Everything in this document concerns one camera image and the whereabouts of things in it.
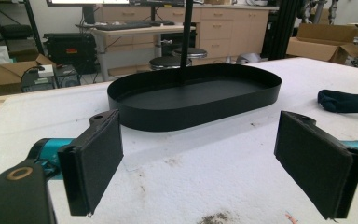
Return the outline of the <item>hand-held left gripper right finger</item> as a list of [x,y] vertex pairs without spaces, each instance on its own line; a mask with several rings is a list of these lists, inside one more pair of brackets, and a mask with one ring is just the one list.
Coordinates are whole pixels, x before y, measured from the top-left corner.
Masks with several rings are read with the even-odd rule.
[[309,117],[283,111],[274,155],[325,219],[345,218],[358,183],[358,148]]

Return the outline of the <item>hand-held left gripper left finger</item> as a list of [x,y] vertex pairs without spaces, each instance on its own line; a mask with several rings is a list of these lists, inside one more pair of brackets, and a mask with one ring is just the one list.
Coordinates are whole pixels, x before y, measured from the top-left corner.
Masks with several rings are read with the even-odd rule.
[[58,150],[72,216],[92,215],[123,159],[117,110],[89,119],[89,127]]

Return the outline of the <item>dark blue sock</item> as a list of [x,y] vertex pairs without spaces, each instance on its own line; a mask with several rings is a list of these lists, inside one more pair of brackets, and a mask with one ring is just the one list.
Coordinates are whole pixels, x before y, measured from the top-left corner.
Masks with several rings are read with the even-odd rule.
[[323,109],[334,113],[358,113],[358,94],[321,90],[317,102]]

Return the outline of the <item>large open cardboard box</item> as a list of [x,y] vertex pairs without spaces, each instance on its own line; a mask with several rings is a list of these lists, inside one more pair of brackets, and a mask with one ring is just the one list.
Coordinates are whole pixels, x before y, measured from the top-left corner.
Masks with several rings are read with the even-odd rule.
[[349,56],[358,56],[358,47],[353,43],[356,37],[355,25],[301,23],[296,36],[289,39],[286,54],[344,64]]

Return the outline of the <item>black equipment case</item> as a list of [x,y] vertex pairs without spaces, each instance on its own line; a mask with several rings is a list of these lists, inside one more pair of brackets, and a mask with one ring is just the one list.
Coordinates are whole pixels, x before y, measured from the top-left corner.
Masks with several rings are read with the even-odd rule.
[[48,57],[57,64],[94,63],[96,43],[90,33],[44,34]]

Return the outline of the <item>black oval metal tray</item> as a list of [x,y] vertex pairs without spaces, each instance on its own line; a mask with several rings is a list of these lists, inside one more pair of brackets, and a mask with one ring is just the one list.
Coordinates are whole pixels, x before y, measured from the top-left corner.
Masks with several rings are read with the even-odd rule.
[[215,63],[122,77],[107,88],[122,125],[170,132],[272,105],[282,79],[252,66]]

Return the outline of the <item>black round stool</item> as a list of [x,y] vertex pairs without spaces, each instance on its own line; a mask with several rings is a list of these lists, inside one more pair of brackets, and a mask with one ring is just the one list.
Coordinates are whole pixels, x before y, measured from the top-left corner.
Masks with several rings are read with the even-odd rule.
[[175,56],[162,56],[149,61],[152,70],[163,70],[179,68],[181,66],[181,58]]
[[[182,49],[174,49],[172,51],[173,56],[181,56],[182,55]],[[197,49],[197,48],[188,48],[187,49],[187,58],[188,59],[199,59],[199,58],[206,58],[207,57],[207,51],[204,49]]]

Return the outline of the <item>cardboard box with white bag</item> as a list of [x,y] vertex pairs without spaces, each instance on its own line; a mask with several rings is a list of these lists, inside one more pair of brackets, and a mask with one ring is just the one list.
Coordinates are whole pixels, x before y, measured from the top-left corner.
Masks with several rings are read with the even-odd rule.
[[55,67],[56,63],[36,49],[10,52],[6,46],[0,46],[0,86],[20,83],[22,75],[38,65]]

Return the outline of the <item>wooden desk with white legs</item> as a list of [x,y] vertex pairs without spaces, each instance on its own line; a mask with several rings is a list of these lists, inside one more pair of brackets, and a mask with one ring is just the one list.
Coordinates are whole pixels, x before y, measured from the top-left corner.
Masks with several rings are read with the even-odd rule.
[[94,35],[102,81],[111,81],[112,69],[146,65],[161,55],[161,34],[182,33],[183,25],[165,25],[128,30],[104,31],[90,28]]

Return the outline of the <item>black keyboard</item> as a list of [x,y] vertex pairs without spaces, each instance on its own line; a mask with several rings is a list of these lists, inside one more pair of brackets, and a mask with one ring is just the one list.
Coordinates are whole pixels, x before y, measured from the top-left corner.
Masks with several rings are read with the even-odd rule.
[[149,28],[151,25],[146,22],[127,22],[127,23],[107,23],[107,24],[96,24],[94,28],[102,31],[118,31],[118,30],[129,30],[139,28]]

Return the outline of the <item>light wooden drawer cabinet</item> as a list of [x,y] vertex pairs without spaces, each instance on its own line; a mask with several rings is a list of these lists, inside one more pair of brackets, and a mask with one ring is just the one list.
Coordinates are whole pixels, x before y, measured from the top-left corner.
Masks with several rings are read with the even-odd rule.
[[[261,53],[270,9],[229,5],[195,5],[196,48],[208,52],[195,64],[224,62],[243,53]],[[183,7],[157,7],[156,20],[184,22]],[[101,7],[95,12],[101,22],[149,20],[150,7]]]

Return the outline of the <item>black metal stand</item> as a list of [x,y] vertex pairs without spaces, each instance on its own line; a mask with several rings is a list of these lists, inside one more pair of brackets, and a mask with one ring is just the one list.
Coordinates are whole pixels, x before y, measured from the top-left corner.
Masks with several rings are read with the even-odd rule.
[[[33,10],[32,10],[29,0],[0,0],[0,5],[11,5],[11,6],[23,5],[23,7],[25,8],[26,13],[27,13],[28,22],[30,23],[30,31],[32,32],[31,38],[34,40],[38,52],[41,54],[44,54],[44,49],[43,49],[42,42],[41,42],[41,39],[39,36],[37,25],[34,20],[34,13],[33,13]],[[12,26],[18,26],[18,27],[21,26],[21,23],[19,21],[10,17],[8,14],[6,14],[6,12],[4,12],[1,9],[0,9],[0,14],[3,15],[4,17],[6,17],[7,19],[9,19],[10,21],[13,21]]]

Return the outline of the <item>black vertical pole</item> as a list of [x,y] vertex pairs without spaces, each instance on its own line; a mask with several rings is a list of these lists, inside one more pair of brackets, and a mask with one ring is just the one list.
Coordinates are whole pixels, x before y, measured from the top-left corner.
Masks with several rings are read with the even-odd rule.
[[183,84],[185,82],[185,77],[186,77],[185,69],[187,68],[187,52],[189,47],[192,8],[193,8],[193,0],[186,0],[186,13],[185,13],[185,20],[184,20],[184,31],[183,31],[184,36],[183,36],[183,45],[182,45],[182,53],[181,53],[181,64],[180,64],[180,71],[178,74],[180,84]]

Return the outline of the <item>computer monitor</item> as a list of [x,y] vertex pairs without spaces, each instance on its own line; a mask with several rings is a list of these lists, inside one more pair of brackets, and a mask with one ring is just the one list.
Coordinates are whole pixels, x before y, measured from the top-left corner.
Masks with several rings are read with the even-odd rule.
[[131,0],[46,0],[49,7],[82,7],[82,21],[94,24],[94,8],[104,6],[128,6]]

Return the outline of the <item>black metal frame column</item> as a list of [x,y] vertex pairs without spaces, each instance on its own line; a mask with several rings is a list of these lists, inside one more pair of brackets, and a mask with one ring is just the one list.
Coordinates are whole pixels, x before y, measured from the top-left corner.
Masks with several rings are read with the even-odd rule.
[[274,27],[269,59],[280,60],[285,57],[289,39],[296,20],[299,0],[281,0],[278,18]]

